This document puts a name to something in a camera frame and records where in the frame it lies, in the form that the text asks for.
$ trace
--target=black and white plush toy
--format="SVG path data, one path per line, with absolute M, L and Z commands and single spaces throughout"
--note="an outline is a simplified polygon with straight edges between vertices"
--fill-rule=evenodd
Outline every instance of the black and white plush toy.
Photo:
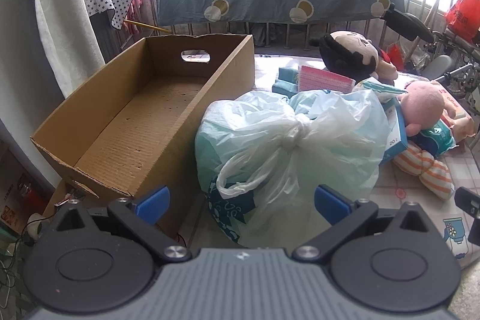
M 379 58 L 371 40 L 353 31 L 336 31 L 311 41 L 318 46 L 325 66 L 330 72 L 354 79 L 356 82 L 370 76 L 386 80 L 398 77 L 394 65 Z

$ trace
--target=pink notebook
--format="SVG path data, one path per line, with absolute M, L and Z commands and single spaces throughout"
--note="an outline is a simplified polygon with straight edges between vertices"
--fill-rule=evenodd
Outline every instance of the pink notebook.
M 350 93 L 355 85 L 355 80 L 329 72 L 303 65 L 298 74 L 298 91 L 308 90 L 334 90 Z

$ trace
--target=cable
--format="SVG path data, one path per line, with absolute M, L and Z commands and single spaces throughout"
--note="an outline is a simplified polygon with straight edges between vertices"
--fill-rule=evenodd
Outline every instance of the cable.
M 182 236 L 180 233 L 177 233 L 177 236 L 178 236 L 179 239 L 182 239 L 182 241 L 183 241 L 183 246 L 184 246 L 185 248 L 187 248 L 187 242 L 185 241 L 185 239 L 183 238 L 183 236 Z
M 30 221 L 29 223 L 27 223 L 27 224 L 23 227 L 22 232 L 20 233 L 19 238 L 17 238 L 17 241 L 15 242 L 15 247 L 14 247 L 14 249 L 13 249 L 13 254 L 11 255 L 10 264 L 8 265 L 8 267 L 5 267 L 5 265 L 4 265 L 3 262 L 2 262 L 2 270 L 8 271 L 8 270 L 10 270 L 10 269 L 14 266 L 14 263 L 15 263 L 15 255 L 17 254 L 18 243 L 23 239 L 23 235 L 25 234 L 25 229 L 27 228 L 27 226 L 30 225 L 30 224 L 33 224 L 34 222 L 45 221 L 46 219 L 52 218 L 54 215 L 55 215 L 55 214 L 52 214 L 52 215 L 49 216 L 49 217 L 34 219 L 33 221 Z
M 3 268 L 5 268 L 5 264 L 0 260 L 0 264 L 2 265 Z M 5 272 L 8 278 L 8 284 L 10 285 L 10 276 L 7 272 Z M 15 282 L 13 283 L 12 286 L 7 286 L 8 291 L 7 291 L 7 298 L 5 299 L 5 305 L 0 305 L 0 308 L 6 309 L 8 305 L 8 297 L 10 296 L 10 289 L 15 286 Z M 2 311 L 0 310 L 0 319 L 3 320 L 3 314 Z
M 15 287 L 15 282 L 16 282 L 15 275 L 9 273 L 9 272 L 6 271 L 6 270 L 2 270 L 2 271 L 3 271 L 3 272 L 7 275 L 7 277 L 8 277 L 8 285 L 7 285 L 6 283 L 0 281 L 0 286 L 5 286 L 5 287 L 8 287 L 9 289 L 14 288 L 14 287 Z M 10 277 L 14 278 L 13 284 L 10 284 Z

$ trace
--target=stuffed toy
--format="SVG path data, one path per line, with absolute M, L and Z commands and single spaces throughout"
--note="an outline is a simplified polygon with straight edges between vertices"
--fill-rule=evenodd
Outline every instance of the stuffed toy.
M 452 103 L 455 108 L 455 116 L 452 117 L 448 113 L 443 112 L 442 121 L 450 128 L 452 135 L 455 138 L 455 142 L 459 143 L 467 137 L 473 137 L 475 135 L 475 122 L 470 114 L 458 104 L 452 95 L 436 81 L 431 83 L 440 91 L 443 96 L 443 100 Z
M 352 78 L 357 83 L 370 76 L 387 81 L 398 77 L 395 66 L 385 62 L 371 40 L 357 32 L 336 31 L 310 43 L 319 47 L 329 71 Z
M 408 148 L 394 157 L 393 163 L 407 174 L 418 176 L 437 197 L 447 200 L 454 193 L 448 167 L 425 150 L 409 141 Z
M 408 93 L 398 96 L 402 107 L 405 131 L 408 137 L 417 135 L 420 130 L 434 126 L 445 109 L 448 116 L 455 118 L 454 105 L 444 100 L 442 94 L 429 81 L 414 81 L 405 90 Z

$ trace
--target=cardboard box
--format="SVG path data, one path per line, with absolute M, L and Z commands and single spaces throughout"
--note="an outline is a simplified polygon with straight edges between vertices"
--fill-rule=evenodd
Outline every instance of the cardboard box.
M 43 217 L 53 216 L 56 212 L 56 204 L 61 204 L 64 199 L 70 199 L 72 197 L 79 197 L 83 206 L 87 209 L 90 207 L 102 207 L 101 200 L 98 197 L 92 194 L 85 194 L 85 192 L 73 188 L 71 185 L 65 183 L 64 180 L 61 180 L 43 211 Z
M 252 36 L 144 38 L 72 93 L 32 141 L 68 183 L 102 203 L 170 189 L 160 227 L 175 235 L 200 191 L 194 139 L 206 108 L 255 81 Z M 184 50 L 205 50 L 189 62 Z
M 22 164 L 5 150 L 0 159 L 0 220 L 16 233 L 22 232 L 30 217 L 31 211 L 25 207 L 20 190 L 31 183 Z
M 407 150 L 409 141 L 405 133 L 405 122 L 403 120 L 402 109 L 397 98 L 390 99 L 388 102 L 382 104 L 387 116 L 390 133 L 387 138 L 387 146 L 383 154 L 383 160 L 380 164 L 386 163 L 393 159 L 397 154 Z

